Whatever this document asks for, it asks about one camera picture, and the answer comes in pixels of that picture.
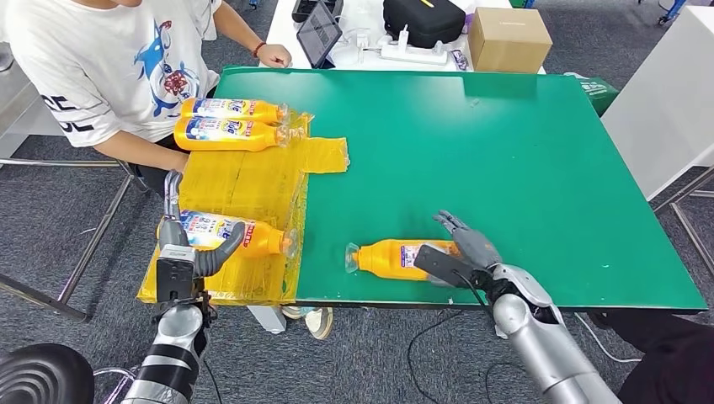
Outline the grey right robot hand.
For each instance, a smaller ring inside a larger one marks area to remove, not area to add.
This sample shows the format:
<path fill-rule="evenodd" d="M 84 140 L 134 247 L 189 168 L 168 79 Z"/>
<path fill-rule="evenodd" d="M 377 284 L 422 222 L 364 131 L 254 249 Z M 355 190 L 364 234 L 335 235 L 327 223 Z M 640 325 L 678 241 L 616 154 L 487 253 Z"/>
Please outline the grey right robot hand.
<path fill-rule="evenodd" d="M 502 262 L 501 255 L 493 243 L 457 216 L 447 210 L 440 210 L 433 219 L 451 234 L 461 256 L 474 268 L 485 270 Z"/>

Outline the person's left hand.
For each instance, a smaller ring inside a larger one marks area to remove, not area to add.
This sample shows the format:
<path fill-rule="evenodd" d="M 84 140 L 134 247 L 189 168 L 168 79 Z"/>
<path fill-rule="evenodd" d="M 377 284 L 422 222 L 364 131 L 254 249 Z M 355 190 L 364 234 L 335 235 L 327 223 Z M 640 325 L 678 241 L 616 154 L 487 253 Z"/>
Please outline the person's left hand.
<path fill-rule="evenodd" d="M 291 53 L 278 44 L 261 43 L 255 51 L 255 56 L 265 66 L 273 68 L 287 68 L 292 62 Z"/>

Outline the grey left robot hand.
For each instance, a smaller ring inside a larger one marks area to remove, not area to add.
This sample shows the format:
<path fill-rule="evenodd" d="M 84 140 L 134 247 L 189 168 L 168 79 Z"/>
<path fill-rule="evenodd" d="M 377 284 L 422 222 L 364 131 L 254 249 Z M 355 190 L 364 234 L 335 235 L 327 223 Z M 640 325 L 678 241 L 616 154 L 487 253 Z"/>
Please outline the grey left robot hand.
<path fill-rule="evenodd" d="M 163 218 L 158 229 L 158 245 L 190 248 L 189 239 L 180 221 L 179 185 L 183 174 L 175 170 L 168 172 L 164 179 Z M 212 250 L 193 252 L 194 276 L 210 277 L 217 274 L 225 261 L 238 249 L 244 238 L 246 223 L 237 221 L 230 236 Z"/>

